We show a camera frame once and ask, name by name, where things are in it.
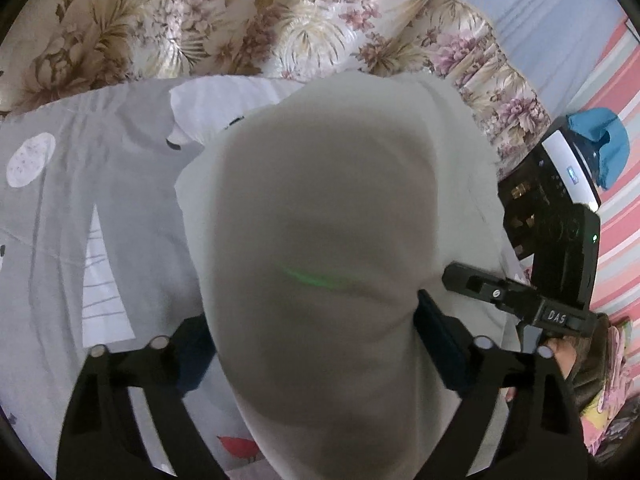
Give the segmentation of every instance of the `pink striped sheet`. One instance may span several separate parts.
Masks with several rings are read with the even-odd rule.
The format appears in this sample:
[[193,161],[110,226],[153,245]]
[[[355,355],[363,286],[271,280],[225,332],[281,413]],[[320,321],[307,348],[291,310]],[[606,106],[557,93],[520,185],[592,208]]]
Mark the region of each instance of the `pink striped sheet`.
[[640,46],[584,107],[610,108],[619,114],[640,90]]
[[640,274],[640,262],[626,266],[606,282],[598,282],[593,289],[591,304],[599,304],[600,300],[611,296],[612,294],[618,296],[618,291],[622,290],[624,286],[631,282],[638,274]]
[[631,347],[633,345],[633,340],[631,341],[631,345],[626,349],[626,358],[627,359],[632,359],[633,357],[638,355],[638,352],[640,352],[640,348],[637,348],[635,350],[632,350]]
[[[632,354],[637,354],[639,350],[640,350],[640,337],[636,337],[635,339],[631,340],[631,346],[629,346],[628,352],[631,352]],[[631,374],[632,377],[637,377],[638,375],[640,375],[638,372]]]
[[631,112],[629,113],[628,116],[625,117],[625,120],[623,122],[625,124],[629,124],[633,119],[636,118],[636,115],[638,114],[640,114],[640,103],[638,103],[636,107],[633,110],[631,110]]
[[609,316],[609,320],[613,324],[616,324],[625,317],[628,317],[631,321],[640,319],[640,300],[635,300],[634,302],[628,304],[625,308],[621,308],[615,314]]
[[598,63],[600,63],[603,59],[605,59],[609,55],[609,52],[613,50],[613,48],[622,39],[622,36],[624,36],[626,32],[629,30],[628,27],[626,26],[626,19],[627,18],[625,16],[624,20],[622,20],[618,25],[618,27],[616,28],[616,30],[613,31],[613,34],[609,38],[609,43],[607,43],[607,46],[604,47],[604,50],[602,51],[602,55],[600,56]]
[[625,283],[625,285],[623,285],[618,290],[616,290],[616,291],[614,291],[614,292],[612,292],[610,294],[607,294],[604,298],[600,298],[598,301],[591,301],[591,310],[596,310],[596,309],[598,309],[600,307],[603,307],[604,305],[606,305],[610,301],[613,301],[617,297],[619,297],[622,294],[624,294],[625,292],[628,292],[629,290],[634,288],[639,283],[640,283],[640,274],[637,275],[630,282]]
[[629,243],[629,245],[627,245],[626,247],[619,249],[618,247],[615,247],[616,250],[618,250],[618,252],[616,254],[610,254],[610,253],[603,253],[602,251],[599,251],[599,261],[598,261],[598,270],[601,269],[606,269],[607,267],[609,267],[612,264],[615,264],[617,262],[617,260],[619,258],[622,258],[623,256],[625,256],[629,251],[635,250],[640,246],[640,238],[636,238],[636,240],[632,241],[631,243]]
[[629,377],[638,377],[640,375],[640,365],[634,365],[629,369]]
[[603,225],[600,254],[606,254],[640,228],[640,197]]

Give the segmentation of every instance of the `white cloth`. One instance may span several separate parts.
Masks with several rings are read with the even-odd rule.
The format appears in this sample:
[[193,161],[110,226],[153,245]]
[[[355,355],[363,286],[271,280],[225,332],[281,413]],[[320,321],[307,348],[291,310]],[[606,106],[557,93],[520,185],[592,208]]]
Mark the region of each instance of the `white cloth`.
[[178,146],[192,141],[205,145],[232,121],[278,104],[303,86],[297,81],[263,77],[210,75],[190,79],[171,90],[175,124],[167,140]]
[[617,0],[462,1],[489,19],[510,63],[553,117],[566,113],[624,18]]
[[[517,349],[494,307],[447,292],[500,273],[495,153],[449,84],[343,73],[213,136],[176,184],[223,370],[285,479],[409,479],[458,399],[412,326],[425,288]],[[498,400],[473,470],[506,417]]]

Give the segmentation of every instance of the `green indicator light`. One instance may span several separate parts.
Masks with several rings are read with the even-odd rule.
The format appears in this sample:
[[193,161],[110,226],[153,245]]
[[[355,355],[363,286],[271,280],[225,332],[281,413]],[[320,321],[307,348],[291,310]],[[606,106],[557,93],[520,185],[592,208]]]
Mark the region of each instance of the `green indicator light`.
[[303,285],[318,286],[321,288],[328,288],[329,290],[336,290],[344,285],[344,281],[332,280],[325,276],[313,276],[311,274],[305,274],[304,272],[298,272],[297,270],[287,268],[282,270],[287,276],[303,283]]

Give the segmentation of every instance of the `floral bedspread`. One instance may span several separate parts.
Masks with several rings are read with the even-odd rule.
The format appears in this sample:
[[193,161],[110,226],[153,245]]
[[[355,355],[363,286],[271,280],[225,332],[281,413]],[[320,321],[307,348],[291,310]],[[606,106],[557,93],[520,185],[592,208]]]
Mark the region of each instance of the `floral bedspread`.
[[0,110],[141,78],[429,70],[512,170],[550,118],[487,20],[457,0],[30,0],[0,45]]

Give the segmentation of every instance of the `striped fabric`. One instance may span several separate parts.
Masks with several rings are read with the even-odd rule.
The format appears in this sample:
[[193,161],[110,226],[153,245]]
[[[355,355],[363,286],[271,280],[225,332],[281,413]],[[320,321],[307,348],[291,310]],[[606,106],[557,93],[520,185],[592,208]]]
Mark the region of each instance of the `striped fabric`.
[[634,389],[640,388],[640,42],[626,23],[613,33],[605,52],[569,112],[607,107],[629,133],[631,154],[622,176],[600,190],[602,220],[598,273],[591,309],[613,322],[634,320],[630,347]]

